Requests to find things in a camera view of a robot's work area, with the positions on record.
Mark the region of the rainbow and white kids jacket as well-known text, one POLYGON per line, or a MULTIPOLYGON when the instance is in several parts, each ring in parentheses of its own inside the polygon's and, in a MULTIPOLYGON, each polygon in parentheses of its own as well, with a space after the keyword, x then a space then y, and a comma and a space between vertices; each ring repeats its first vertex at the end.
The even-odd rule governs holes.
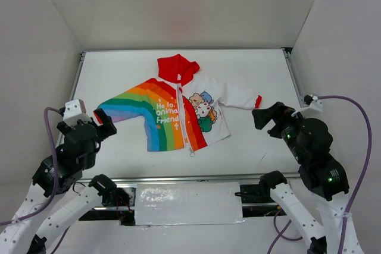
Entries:
POLYGON ((222 106, 258 109, 251 89, 200 75, 180 54, 159 58, 158 75, 99 105, 114 123, 143 117, 149 152, 195 152, 230 136, 222 106))

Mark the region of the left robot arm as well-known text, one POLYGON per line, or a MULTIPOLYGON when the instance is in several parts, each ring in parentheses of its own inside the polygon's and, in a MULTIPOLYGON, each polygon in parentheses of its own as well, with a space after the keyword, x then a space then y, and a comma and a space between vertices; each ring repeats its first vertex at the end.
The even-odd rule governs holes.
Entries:
POLYGON ((101 143, 117 132, 112 119, 98 108, 95 117, 85 112, 70 115, 57 129, 64 141, 52 150, 32 177, 29 191, 11 221, 2 222, 1 253, 45 253, 69 227, 99 205, 128 205, 129 195, 104 174, 94 176, 83 190, 55 213, 52 208, 81 179, 84 170, 95 165, 101 143))

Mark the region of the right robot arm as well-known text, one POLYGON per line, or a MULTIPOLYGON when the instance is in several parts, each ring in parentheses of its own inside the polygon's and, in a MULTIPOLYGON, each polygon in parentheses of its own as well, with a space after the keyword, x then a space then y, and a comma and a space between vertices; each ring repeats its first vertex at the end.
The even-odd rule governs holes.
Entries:
POLYGON ((348 177, 330 154, 333 137, 322 120, 303 116, 305 110, 276 102, 267 109, 253 110, 252 115, 258 130, 274 122, 268 134, 282 139, 296 159, 300 178, 313 196, 321 221, 317 222, 295 196, 280 171, 262 175, 258 184, 241 186, 235 196, 242 202, 277 203, 299 231, 308 253, 362 253, 349 208, 348 177))

